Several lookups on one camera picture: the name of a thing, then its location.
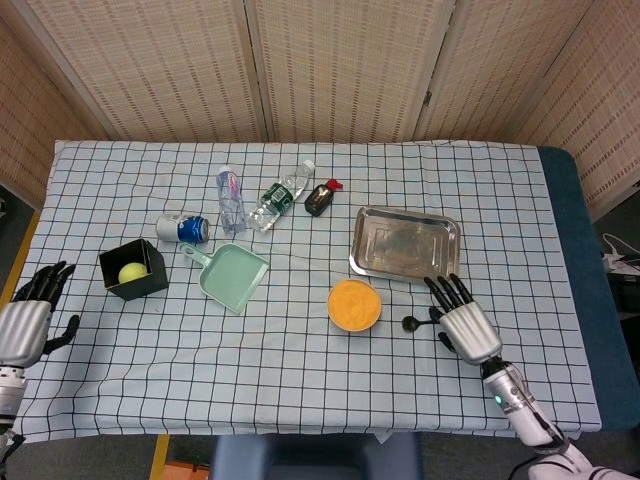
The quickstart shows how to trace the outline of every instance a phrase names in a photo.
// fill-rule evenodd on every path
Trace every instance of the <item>green dustpan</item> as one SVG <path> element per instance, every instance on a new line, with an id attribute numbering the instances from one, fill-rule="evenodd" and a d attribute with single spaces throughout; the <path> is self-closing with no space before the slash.
<path id="1" fill-rule="evenodd" d="M 204 267 L 200 290 L 233 313 L 244 310 L 269 269 L 267 260 L 234 243 L 222 245 L 211 255 L 188 243 L 181 243 L 179 248 Z"/>

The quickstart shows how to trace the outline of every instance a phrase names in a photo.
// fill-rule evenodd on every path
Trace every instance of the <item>blue chair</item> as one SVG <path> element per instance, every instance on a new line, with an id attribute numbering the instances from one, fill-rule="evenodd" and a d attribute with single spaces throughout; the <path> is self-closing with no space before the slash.
<path id="1" fill-rule="evenodd" d="M 422 480 L 417 433 L 218 437 L 209 480 Z"/>

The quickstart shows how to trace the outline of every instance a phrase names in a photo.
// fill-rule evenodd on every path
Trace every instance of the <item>robotic arm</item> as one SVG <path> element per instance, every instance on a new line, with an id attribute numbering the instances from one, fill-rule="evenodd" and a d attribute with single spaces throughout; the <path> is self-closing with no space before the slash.
<path id="1" fill-rule="evenodd" d="M 518 369 L 500 357 L 502 340 L 484 311 L 456 275 L 450 275 L 457 291 L 444 278 L 424 281 L 442 310 L 432 306 L 429 315 L 444 332 L 438 337 L 462 360 L 479 365 L 482 382 L 511 422 L 518 437 L 540 456 L 529 468 L 530 480 L 625 480 L 613 470 L 593 467 L 545 415 Z"/>
<path id="2" fill-rule="evenodd" d="M 7 458 L 24 442 L 13 432 L 22 397 L 27 388 L 24 371 L 71 342 L 80 317 L 69 320 L 62 336 L 47 340 L 51 316 L 64 284 L 75 265 L 60 262 L 39 270 L 20 288 L 13 300 L 0 309 L 0 478 L 6 475 Z"/>

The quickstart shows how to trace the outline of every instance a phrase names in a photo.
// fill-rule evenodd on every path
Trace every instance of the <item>checkered tablecloth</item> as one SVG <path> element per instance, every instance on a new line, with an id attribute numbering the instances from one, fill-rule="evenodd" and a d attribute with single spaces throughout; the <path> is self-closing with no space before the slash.
<path id="1" fill-rule="evenodd" d="M 345 189 L 312 218 L 299 201 L 266 234 L 218 225 L 216 174 L 229 164 L 247 209 L 304 159 Z M 377 145 L 58 142 L 47 201 L 22 282 L 77 263 L 50 336 L 81 314 L 73 345 L 27 371 L 17 428 L 31 440 L 98 433 L 373 432 L 509 434 L 477 367 L 401 319 L 427 317 L 426 286 L 365 278 L 377 324 L 348 334 L 327 317 L 349 269 L 364 205 L 444 214 L 462 227 L 460 276 L 499 326 L 546 413 L 566 431 L 600 417 L 542 166 L 535 147 L 475 142 Z M 212 223 L 204 249 L 233 240 L 271 267 L 242 315 L 198 287 L 200 266 L 156 239 L 162 213 Z M 163 254 L 168 290 L 124 302 L 105 291 L 97 257 L 143 237 Z"/>

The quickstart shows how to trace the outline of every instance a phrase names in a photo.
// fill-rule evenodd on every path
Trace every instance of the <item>spoon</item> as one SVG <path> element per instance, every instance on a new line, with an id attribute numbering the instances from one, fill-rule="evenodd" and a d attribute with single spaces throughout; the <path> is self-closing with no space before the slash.
<path id="1" fill-rule="evenodd" d="M 425 320 L 421 322 L 416 317 L 412 317 L 411 315 L 409 315 L 402 319 L 402 329 L 405 332 L 412 333 L 412 332 L 415 332 L 422 325 L 436 325 L 437 323 L 438 322 L 434 320 Z"/>

